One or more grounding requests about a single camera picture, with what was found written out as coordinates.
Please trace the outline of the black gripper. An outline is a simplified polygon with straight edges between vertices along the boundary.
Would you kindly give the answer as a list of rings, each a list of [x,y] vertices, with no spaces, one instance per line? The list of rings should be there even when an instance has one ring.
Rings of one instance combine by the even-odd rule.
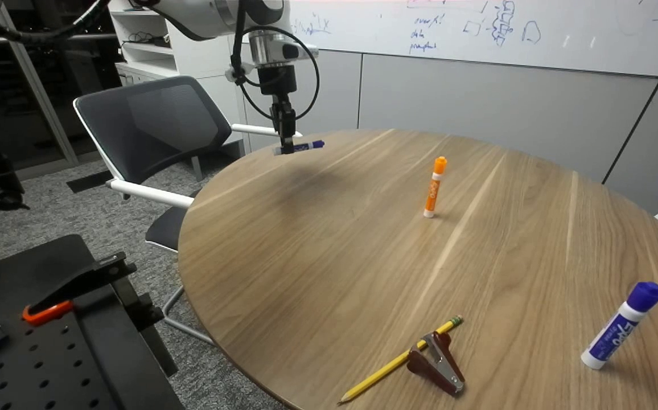
[[[261,67],[256,72],[260,92],[270,99],[273,131],[278,134],[278,152],[294,152],[296,119],[281,113],[296,92],[296,72],[290,67]]]

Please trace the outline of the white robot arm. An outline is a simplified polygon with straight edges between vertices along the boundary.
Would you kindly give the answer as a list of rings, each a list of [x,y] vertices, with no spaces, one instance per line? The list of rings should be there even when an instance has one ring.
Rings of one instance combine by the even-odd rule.
[[[232,34],[230,81],[247,82],[241,45],[249,48],[256,86],[270,99],[268,119],[280,150],[294,152],[297,114],[289,97],[296,92],[294,61],[302,58],[289,33],[289,0],[134,0],[172,23],[187,38],[206,41]]]

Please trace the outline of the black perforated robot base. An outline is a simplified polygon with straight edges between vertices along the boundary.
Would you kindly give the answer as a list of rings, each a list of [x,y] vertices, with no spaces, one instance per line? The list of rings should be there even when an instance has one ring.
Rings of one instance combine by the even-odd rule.
[[[0,261],[0,410],[184,410],[150,298],[120,256],[95,258],[68,236]],[[60,300],[43,327],[21,320]]]

